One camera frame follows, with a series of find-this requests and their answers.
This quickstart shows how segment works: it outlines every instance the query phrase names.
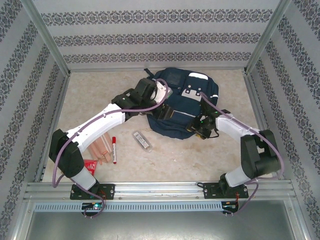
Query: beige floor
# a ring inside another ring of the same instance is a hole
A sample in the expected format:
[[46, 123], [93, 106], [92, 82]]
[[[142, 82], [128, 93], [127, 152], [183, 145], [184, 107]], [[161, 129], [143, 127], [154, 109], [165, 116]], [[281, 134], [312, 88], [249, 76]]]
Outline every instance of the beige floor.
[[[199, 72], [211, 76], [219, 85], [218, 107], [257, 128], [240, 70]], [[72, 73], [58, 128], [67, 131], [77, 127], [104, 109], [114, 96], [134, 88], [146, 76], [144, 71]], [[152, 152], [138, 146], [132, 137], [135, 130], [140, 130], [150, 141]], [[117, 164], [98, 164], [94, 176], [100, 182], [214, 181], [240, 164], [240, 145], [224, 133], [207, 140], [196, 136], [173, 139], [153, 132], [146, 116], [136, 116], [111, 129], [109, 134], [117, 138]], [[83, 157], [90, 159], [90, 154], [84, 152]], [[44, 182], [52, 180], [53, 166], [49, 160]]]

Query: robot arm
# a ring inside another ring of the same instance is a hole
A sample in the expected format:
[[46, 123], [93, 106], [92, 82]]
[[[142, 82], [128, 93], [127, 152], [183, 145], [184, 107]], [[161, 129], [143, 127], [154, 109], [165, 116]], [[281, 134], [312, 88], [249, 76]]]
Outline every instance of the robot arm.
[[[117, 95], [111, 103], [96, 116], [92, 117], [85, 123], [73, 129], [63, 132], [61, 129], [56, 130], [51, 139], [49, 157], [56, 162], [59, 151], [69, 139], [76, 134], [72, 141], [64, 149], [59, 162], [58, 168], [63, 174], [72, 179], [79, 186], [92, 193], [99, 190], [98, 181], [85, 168], [84, 160], [81, 153], [97, 138], [124, 123], [131, 117], [136, 116], [139, 112], [116, 112], [114, 114], [106, 114], [114, 110], [132, 110], [146, 109], [159, 104], [166, 95], [166, 87], [160, 82], [154, 82], [147, 78], [141, 79], [136, 87], [129, 89], [124, 93]], [[173, 114], [173, 109], [168, 105], [162, 104], [147, 114], [152, 114], [157, 119], [169, 119]], [[89, 124], [96, 117], [104, 115], [96, 120], [94, 124]], [[80, 129], [88, 125], [81, 133]]]
[[241, 123], [240, 125], [234, 121], [235, 118], [229, 111], [222, 110], [229, 116], [227, 117], [212, 108], [203, 98], [200, 103], [202, 115], [196, 117], [187, 130], [194, 131], [201, 139], [210, 138], [212, 130], [216, 133], [221, 131], [240, 143], [241, 165], [220, 176], [219, 187], [223, 195], [227, 195], [230, 189], [243, 185], [254, 178], [280, 170], [281, 164], [276, 153], [265, 141], [253, 133], [259, 133], [277, 149], [272, 131], [260, 131], [236, 120]]

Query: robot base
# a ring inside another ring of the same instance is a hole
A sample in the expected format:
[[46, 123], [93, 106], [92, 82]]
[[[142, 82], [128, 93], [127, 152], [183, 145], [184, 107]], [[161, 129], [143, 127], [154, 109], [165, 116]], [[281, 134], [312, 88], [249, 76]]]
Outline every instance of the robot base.
[[[94, 194], [102, 197], [104, 200], [113, 200], [115, 196], [115, 186], [114, 184], [97, 184], [96, 189], [94, 190]], [[99, 200], [98, 198], [82, 191], [78, 188], [75, 184], [72, 185], [71, 193], [70, 193], [71, 200]]]
[[203, 189], [205, 199], [247, 199], [248, 189], [244, 184], [230, 187], [226, 180], [226, 174], [221, 175], [219, 182], [198, 182], [197, 186]]

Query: backpack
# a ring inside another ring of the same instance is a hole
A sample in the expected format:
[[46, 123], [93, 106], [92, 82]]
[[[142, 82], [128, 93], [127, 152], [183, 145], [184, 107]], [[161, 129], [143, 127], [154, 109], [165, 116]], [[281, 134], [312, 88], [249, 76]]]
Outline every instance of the backpack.
[[147, 68], [149, 79], [163, 79], [172, 89], [171, 96], [165, 104], [173, 108], [173, 115], [168, 120], [157, 120], [147, 114], [150, 128], [158, 134], [176, 139], [187, 139], [194, 132], [187, 131], [187, 126], [201, 113], [200, 92], [216, 105], [219, 87], [213, 79], [205, 74], [169, 67], [153, 75]]

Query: patterned wallpaper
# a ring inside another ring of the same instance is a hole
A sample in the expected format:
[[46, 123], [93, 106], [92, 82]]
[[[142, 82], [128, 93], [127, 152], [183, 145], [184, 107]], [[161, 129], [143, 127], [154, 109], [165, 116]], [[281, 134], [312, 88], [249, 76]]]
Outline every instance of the patterned wallpaper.
[[312, 239], [320, 239], [319, 16], [319, 1], [292, 1], [251, 73]]
[[38, 170], [65, 76], [19, 0], [0, 1], [0, 240]]
[[279, 0], [34, 2], [70, 69], [81, 70], [245, 67]]

